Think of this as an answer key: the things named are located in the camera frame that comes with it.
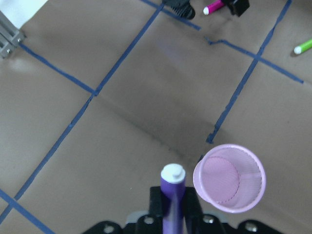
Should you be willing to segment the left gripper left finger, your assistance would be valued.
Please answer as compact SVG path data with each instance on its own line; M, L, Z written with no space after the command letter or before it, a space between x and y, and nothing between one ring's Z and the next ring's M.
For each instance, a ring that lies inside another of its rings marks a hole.
M162 191L160 186L150 188L149 214L163 218Z

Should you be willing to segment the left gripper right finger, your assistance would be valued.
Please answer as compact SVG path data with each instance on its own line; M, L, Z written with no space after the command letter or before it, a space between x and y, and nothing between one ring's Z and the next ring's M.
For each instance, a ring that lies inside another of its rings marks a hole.
M198 234L200 219L202 218L203 212L195 188L186 187L182 201L182 208L187 233Z

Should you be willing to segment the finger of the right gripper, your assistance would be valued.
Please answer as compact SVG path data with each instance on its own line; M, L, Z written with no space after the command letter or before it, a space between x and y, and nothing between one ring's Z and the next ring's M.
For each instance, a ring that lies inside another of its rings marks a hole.
M162 3L169 6L180 18L193 19L195 17L195 10L189 0L162 0Z
M240 17L249 7L248 0L223 0L232 15Z

